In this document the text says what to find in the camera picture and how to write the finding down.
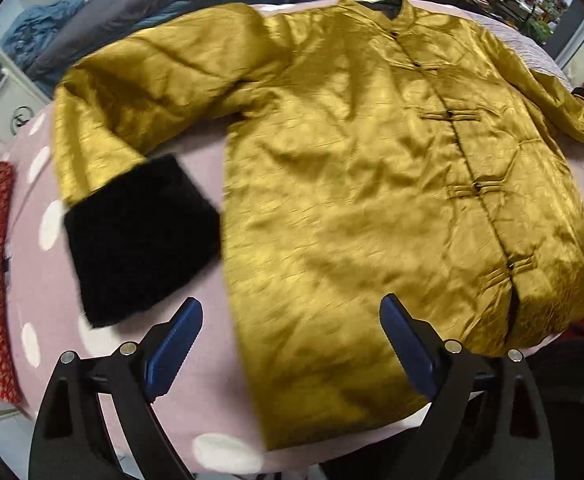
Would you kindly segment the grey blue massage bed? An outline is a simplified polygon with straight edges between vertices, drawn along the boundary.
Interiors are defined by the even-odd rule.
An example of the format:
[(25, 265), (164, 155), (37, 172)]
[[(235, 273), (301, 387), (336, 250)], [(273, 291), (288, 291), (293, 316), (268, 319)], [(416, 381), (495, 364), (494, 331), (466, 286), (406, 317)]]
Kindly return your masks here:
[(59, 0), (30, 6), (0, 38), (0, 48), (46, 96), (70, 66), (133, 32), (220, 4), (314, 0)]

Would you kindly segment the white machine with panel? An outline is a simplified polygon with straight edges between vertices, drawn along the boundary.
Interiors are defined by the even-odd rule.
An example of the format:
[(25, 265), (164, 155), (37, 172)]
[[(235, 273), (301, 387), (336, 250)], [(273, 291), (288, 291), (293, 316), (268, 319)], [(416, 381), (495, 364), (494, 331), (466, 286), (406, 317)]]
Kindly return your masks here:
[(0, 47), (0, 154), (49, 102)]

